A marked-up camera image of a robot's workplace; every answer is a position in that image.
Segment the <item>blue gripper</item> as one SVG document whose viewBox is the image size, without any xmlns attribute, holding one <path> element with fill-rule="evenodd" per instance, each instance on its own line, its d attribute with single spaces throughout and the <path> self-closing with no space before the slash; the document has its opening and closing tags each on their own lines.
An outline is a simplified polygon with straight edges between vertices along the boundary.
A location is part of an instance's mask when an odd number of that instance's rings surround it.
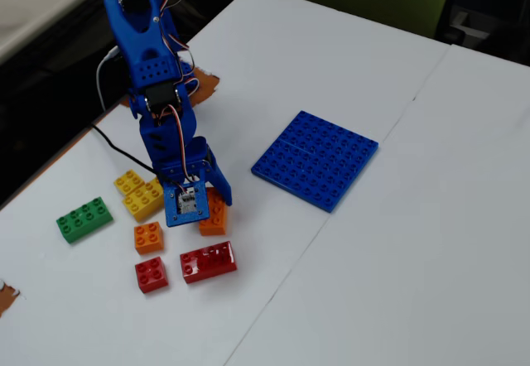
<svg viewBox="0 0 530 366">
<path fill-rule="evenodd" d="M 183 185 L 186 170 L 189 177 L 210 183 L 227 206 L 233 204 L 231 186 L 204 137 L 194 137 L 183 147 L 178 136 L 151 136 L 151 159 L 161 184 L 174 181 Z"/>
</svg>

